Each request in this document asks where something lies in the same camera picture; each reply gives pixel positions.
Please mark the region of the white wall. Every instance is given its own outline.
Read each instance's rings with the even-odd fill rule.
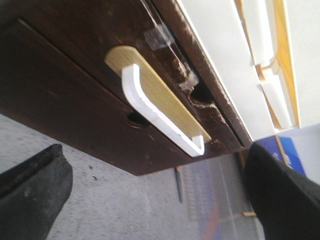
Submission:
[[[320,184],[320,124],[283,132],[280,136],[292,138],[305,174]]]

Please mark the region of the gray floor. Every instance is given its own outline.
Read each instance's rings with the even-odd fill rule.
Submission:
[[[0,173],[54,143],[59,141],[0,115]],[[183,166],[180,203],[173,169],[137,177],[62,145],[73,167],[73,188],[48,240],[262,239],[255,220],[241,214],[250,205],[231,154]],[[190,196],[200,188],[188,182],[202,169],[210,169],[206,182],[214,191],[216,219],[199,217],[201,202],[191,206]],[[219,234],[210,231],[215,223]]]

